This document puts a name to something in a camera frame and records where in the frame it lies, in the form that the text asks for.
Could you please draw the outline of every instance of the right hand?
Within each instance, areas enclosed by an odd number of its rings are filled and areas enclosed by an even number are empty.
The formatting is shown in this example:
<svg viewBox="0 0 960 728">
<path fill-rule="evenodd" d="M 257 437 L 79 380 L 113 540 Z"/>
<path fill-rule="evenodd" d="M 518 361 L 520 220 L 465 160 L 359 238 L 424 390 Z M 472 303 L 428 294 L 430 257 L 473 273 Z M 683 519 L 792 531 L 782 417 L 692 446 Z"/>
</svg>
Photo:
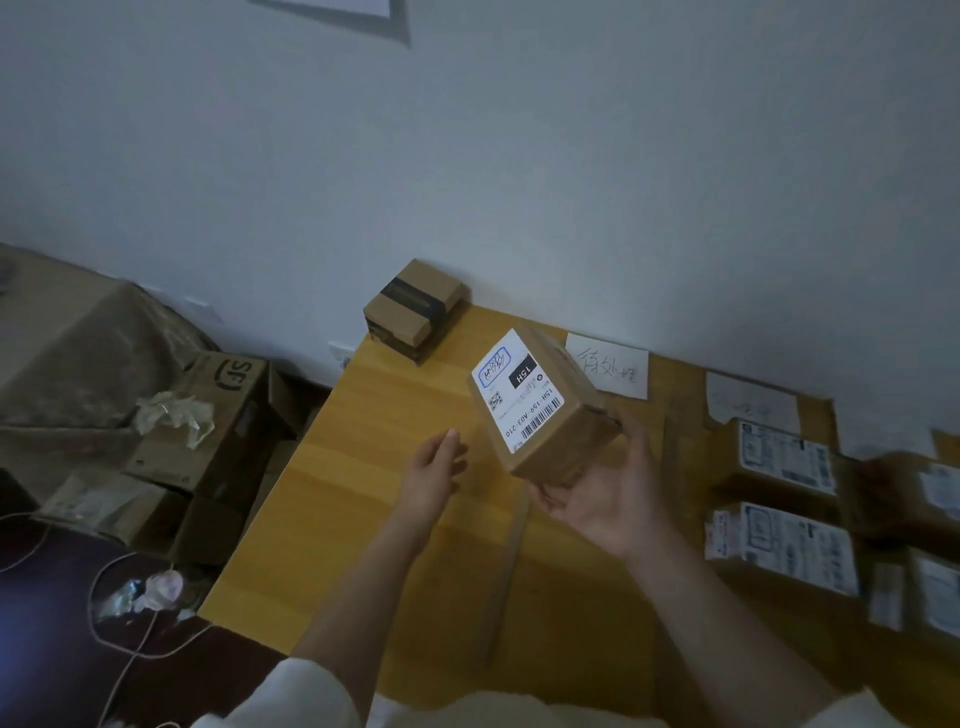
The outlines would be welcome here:
<svg viewBox="0 0 960 728">
<path fill-rule="evenodd" d="M 651 539 L 672 528 L 647 431 L 621 410 L 629 450 L 620 468 L 591 465 L 572 488 L 530 483 L 536 505 L 624 562 L 641 559 Z"/>
</svg>

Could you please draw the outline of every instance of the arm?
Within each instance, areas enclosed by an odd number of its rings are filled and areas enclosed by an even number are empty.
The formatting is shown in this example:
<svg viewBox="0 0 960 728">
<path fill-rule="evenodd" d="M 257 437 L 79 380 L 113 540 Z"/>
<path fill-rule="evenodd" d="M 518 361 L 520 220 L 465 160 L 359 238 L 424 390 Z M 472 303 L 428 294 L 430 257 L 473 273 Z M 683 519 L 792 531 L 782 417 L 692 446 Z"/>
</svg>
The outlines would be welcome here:
<svg viewBox="0 0 960 728">
<path fill-rule="evenodd" d="M 394 512 L 359 563 L 317 611 L 290 653 L 325 667 L 347 689 L 361 724 L 376 690 L 396 606 L 414 560 L 423 551 L 454 490 L 467 451 L 456 430 L 423 443 L 400 484 Z"/>
<path fill-rule="evenodd" d="M 630 450 L 621 469 L 593 466 L 569 490 L 535 486 L 535 503 L 625 563 L 723 725 L 802 725 L 839 693 L 686 542 L 667 513 L 646 432 L 623 420 Z"/>
</svg>

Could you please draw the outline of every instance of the power socket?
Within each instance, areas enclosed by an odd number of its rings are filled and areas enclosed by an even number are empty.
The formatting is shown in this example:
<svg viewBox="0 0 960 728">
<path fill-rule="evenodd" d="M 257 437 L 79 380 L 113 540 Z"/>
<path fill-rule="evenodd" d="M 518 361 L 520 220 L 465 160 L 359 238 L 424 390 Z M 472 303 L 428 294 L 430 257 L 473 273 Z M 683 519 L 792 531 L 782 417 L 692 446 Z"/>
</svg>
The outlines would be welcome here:
<svg viewBox="0 0 960 728">
<path fill-rule="evenodd" d="M 333 341 L 328 342 L 327 344 L 330 347 L 330 354 L 334 359 L 337 360 L 337 364 L 340 365 L 340 369 L 344 370 L 347 368 L 347 364 L 353 359 L 356 355 L 357 350 L 353 347 L 347 347 L 343 344 L 337 344 Z"/>
</svg>

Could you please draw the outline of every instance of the wooden tabletop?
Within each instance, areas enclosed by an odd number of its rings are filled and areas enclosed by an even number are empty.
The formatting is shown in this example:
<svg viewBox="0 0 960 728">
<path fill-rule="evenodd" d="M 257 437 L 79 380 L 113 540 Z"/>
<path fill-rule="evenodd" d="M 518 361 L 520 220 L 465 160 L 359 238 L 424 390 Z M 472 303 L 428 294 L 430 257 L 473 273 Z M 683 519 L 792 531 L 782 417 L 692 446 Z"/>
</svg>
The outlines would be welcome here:
<svg viewBox="0 0 960 728">
<path fill-rule="evenodd" d="M 627 573 L 541 513 L 528 521 L 492 660 L 486 667 L 475 664 L 476 634 L 499 573 L 519 483 L 496 460 L 470 402 L 467 377 L 517 321 L 471 307 L 419 368 L 368 337 L 201 616 L 288 653 L 387 518 L 416 445 L 457 427 L 470 444 L 470 467 L 411 573 L 378 690 L 420 708 L 476 690 L 524 692 L 635 716 L 656 708 L 675 726 L 692 724 L 699 719 L 690 712 L 699 698 L 675 655 L 655 646 L 655 617 Z M 565 339 L 561 329 L 541 328 Z M 678 517 L 688 538 L 701 544 L 705 370 L 651 355 L 649 400 L 612 399 L 651 428 L 657 456 L 668 423 L 664 468 L 668 459 L 675 463 Z M 799 404 L 804 436 L 835 444 L 829 403 L 799 397 Z M 604 459 L 614 462 L 623 451 L 619 438 Z M 940 724 L 941 718 L 956 724 L 960 675 L 949 664 L 908 650 L 908 667 L 878 667 L 876 642 L 834 627 L 828 616 L 752 606 L 834 682 L 854 685 L 857 675 L 868 675 L 881 698 L 915 725 Z"/>
</svg>

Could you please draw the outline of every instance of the handwritten note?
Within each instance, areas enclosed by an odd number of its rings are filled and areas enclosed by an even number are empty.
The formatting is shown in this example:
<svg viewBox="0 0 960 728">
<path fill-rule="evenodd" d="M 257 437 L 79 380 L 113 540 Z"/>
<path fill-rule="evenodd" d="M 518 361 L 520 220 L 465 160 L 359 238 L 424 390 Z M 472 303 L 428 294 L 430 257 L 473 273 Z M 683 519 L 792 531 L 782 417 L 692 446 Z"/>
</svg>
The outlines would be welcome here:
<svg viewBox="0 0 960 728">
<path fill-rule="evenodd" d="M 637 400 L 647 399 L 649 352 L 575 333 L 566 335 L 566 350 L 597 389 Z"/>
<path fill-rule="evenodd" d="M 707 412 L 718 423 L 739 417 L 758 425 L 801 434 L 796 397 L 714 372 L 707 372 Z"/>
<path fill-rule="evenodd" d="M 840 451 L 848 457 L 869 460 L 897 450 L 937 457 L 930 428 L 901 412 L 871 412 L 835 401 L 833 414 Z"/>
</svg>

